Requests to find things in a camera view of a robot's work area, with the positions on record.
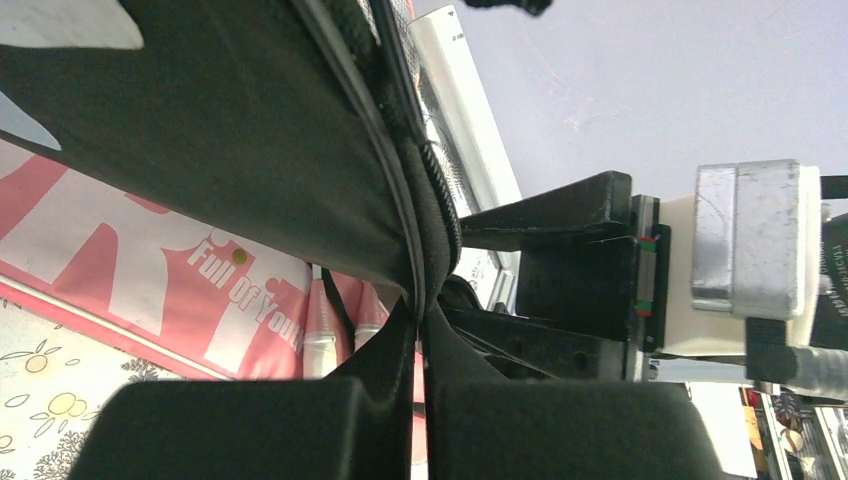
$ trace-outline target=black fabric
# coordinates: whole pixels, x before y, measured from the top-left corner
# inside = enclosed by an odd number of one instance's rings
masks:
[[[415,204],[399,212],[363,119],[289,2],[122,4],[140,51],[0,46],[0,90],[62,150],[0,137],[334,271],[412,292],[413,268],[426,270],[435,298],[451,242],[420,154],[398,137]],[[327,4],[386,90],[357,2]],[[426,266],[413,265],[401,215],[427,237]]]
[[[375,27],[380,38],[381,58],[387,73],[372,77],[371,89],[383,119],[398,146],[418,222],[424,262],[423,294],[429,307],[441,289],[442,282],[459,260],[462,243],[459,219],[447,188],[444,173],[427,139],[421,107],[406,63],[397,23],[388,0],[370,0]],[[445,229],[430,229],[437,222]],[[448,245],[448,256],[444,246]]]
[[[353,378],[130,385],[101,412],[68,478],[403,478],[388,462],[357,461],[378,443],[378,411]]]
[[[441,308],[427,313],[419,334],[429,365],[424,371],[427,391],[436,391],[444,382],[508,381],[457,335]]]
[[[722,476],[701,416],[673,385],[450,382],[434,403],[432,478]]]
[[[417,321],[406,303],[399,301],[386,325],[328,376],[361,381],[374,405],[372,424],[359,440],[367,445],[360,447],[362,453],[356,462],[363,464],[366,471],[382,471],[386,475],[352,474],[349,478],[409,478]],[[292,437],[289,442],[297,445],[297,438]],[[293,478],[305,478],[301,471],[292,473]]]
[[[822,200],[848,198],[848,175],[822,176]]]
[[[439,306],[443,309],[483,309],[474,287],[459,275],[451,275],[445,280],[439,293]]]

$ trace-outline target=floral patterned fabric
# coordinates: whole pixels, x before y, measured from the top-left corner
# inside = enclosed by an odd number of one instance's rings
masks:
[[[0,299],[0,480],[64,480],[123,385],[179,379]]]

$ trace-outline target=white lettering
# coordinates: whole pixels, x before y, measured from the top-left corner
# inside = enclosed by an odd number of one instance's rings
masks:
[[[219,280],[215,283],[215,286],[216,286],[216,287],[218,287],[218,288],[221,288],[221,287],[223,287],[224,285],[226,285],[227,280],[229,280],[229,279],[230,279],[230,277],[232,277],[232,276],[233,276],[233,273],[235,273],[235,271],[236,271],[236,267],[235,267],[235,266],[230,265],[229,267],[227,267],[227,271],[226,271],[226,272],[224,273],[224,275],[222,275],[222,276],[221,276],[221,278],[220,278],[220,279],[219,279]]]
[[[247,277],[241,277],[236,280],[236,284],[230,289],[230,301],[238,303],[247,291],[250,289],[250,280]]]
[[[821,248],[819,248],[819,251],[821,252],[821,254],[819,254],[819,265],[821,265],[821,270],[819,271],[819,273],[822,275],[827,275],[827,257],[825,255],[827,250],[825,249],[824,242],[821,242],[820,245]]]
[[[231,372],[238,372],[245,353],[250,348],[260,325],[255,321],[246,321],[255,318],[257,313],[261,313],[262,302],[252,300],[260,294],[264,296],[269,293],[261,287],[264,287],[268,280],[282,281],[288,282],[305,294],[309,291],[312,274],[303,260],[223,230],[213,230],[210,239],[212,243],[219,247],[226,247],[230,245],[230,242],[233,242],[245,251],[250,252],[250,256],[253,257],[253,262],[251,262],[245,276],[257,285],[256,295],[253,295],[251,291],[252,297],[247,302],[243,298],[239,298],[241,303],[232,303],[227,306],[218,328],[212,335],[209,348],[204,354],[204,358],[210,362]]]
[[[262,298],[262,310],[259,312],[259,315],[256,316],[256,322],[262,323],[265,320],[265,317],[267,317],[268,314],[275,308],[277,308],[277,304],[271,302],[271,296],[265,295],[265,297]]]
[[[294,339],[297,336],[298,330],[300,330],[300,328],[287,318],[285,325],[283,325],[283,328],[280,329],[280,337],[289,342],[289,345],[294,345]]]
[[[201,258],[205,258],[206,253],[209,252],[209,250],[211,249],[212,245],[210,245],[209,242],[207,242],[206,240],[200,242],[200,245],[197,246],[197,248],[194,250],[194,253],[192,253],[191,256],[188,257],[188,264],[194,265]]]
[[[247,307],[253,302],[253,299],[258,297],[260,293],[262,293],[262,289],[260,289],[256,285],[250,287],[250,290],[247,291],[247,295],[245,295],[239,303],[239,308],[242,309],[242,311],[246,310]]]
[[[168,287],[163,250],[195,248],[212,230],[208,225],[174,212],[151,212],[124,192],[69,170],[0,239],[0,260],[53,284],[104,224],[118,239],[109,313],[159,335]]]
[[[206,257],[206,261],[203,262],[203,265],[200,266],[200,274],[209,279],[215,272],[218,271],[221,263],[221,259],[215,255],[209,255]]]
[[[274,315],[271,316],[271,321],[268,322],[268,328],[274,333],[279,333],[285,322],[288,321],[289,319],[283,315],[283,312],[274,312]]]
[[[223,277],[224,274],[227,273],[227,270],[229,270],[230,267],[232,267],[232,264],[230,262],[224,260],[221,263],[221,267],[218,268],[218,270],[215,270],[215,274],[212,275],[209,278],[209,281],[217,285],[218,282],[221,281],[221,277]]]

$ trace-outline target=black bolt hole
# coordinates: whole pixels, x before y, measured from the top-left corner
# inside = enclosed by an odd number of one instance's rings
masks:
[[[516,357],[524,355],[524,344],[521,340],[513,339],[509,342],[509,351]]]
[[[574,354],[574,368],[578,372],[584,372],[589,368],[589,356],[583,352]]]

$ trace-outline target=zipper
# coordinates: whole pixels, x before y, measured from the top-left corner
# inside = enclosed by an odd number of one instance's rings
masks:
[[[403,121],[407,124],[409,134],[418,146],[421,160],[424,163],[424,170],[430,184],[436,191],[436,200],[439,203],[442,218],[446,223],[451,250],[448,271],[450,274],[459,262],[462,249],[459,216],[456,214],[456,206],[453,203],[445,174],[439,165],[433,146],[427,138],[427,132],[424,128],[424,115],[421,111],[421,105],[418,103],[418,96],[415,94],[412,76],[409,68],[407,68],[406,54],[403,51],[400,31],[392,13],[392,6],[388,0],[369,0],[369,4],[374,26],[380,38],[380,47],[384,53],[386,67],[389,70],[390,77],[395,82],[400,111],[405,117]]]

